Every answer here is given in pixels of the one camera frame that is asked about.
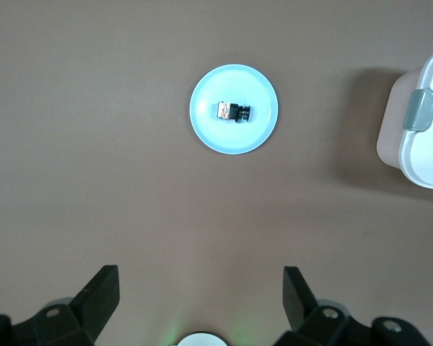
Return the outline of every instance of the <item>plastic container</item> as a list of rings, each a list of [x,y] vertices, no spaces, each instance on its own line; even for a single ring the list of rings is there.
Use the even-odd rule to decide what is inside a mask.
[[[413,183],[433,189],[433,56],[393,85],[377,152]]]

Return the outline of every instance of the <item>gray latch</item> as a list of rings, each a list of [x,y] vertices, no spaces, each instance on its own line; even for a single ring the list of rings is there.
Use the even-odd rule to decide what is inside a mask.
[[[433,90],[414,90],[407,108],[404,130],[425,131],[433,121]]]

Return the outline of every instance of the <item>white circular light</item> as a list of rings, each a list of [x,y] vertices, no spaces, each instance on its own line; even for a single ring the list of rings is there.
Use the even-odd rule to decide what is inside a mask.
[[[178,346],[227,346],[223,340],[208,333],[195,333],[188,335],[180,341]]]

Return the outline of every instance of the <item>light blue plate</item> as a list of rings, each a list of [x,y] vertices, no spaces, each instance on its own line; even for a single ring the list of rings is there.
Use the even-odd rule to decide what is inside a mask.
[[[218,102],[250,105],[248,122],[217,118]],[[224,65],[197,83],[189,106],[191,124],[208,147],[223,154],[258,148],[273,132],[278,103],[269,80],[245,65]]]

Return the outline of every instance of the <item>tabletop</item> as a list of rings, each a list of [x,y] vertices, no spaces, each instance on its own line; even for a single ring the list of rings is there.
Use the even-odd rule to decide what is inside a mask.
[[[433,344],[433,190],[375,149],[392,85],[431,54],[433,1],[0,0],[0,313],[24,321],[118,265],[97,345],[266,346],[289,328],[289,265]],[[233,63],[279,102],[241,155],[189,114]]]

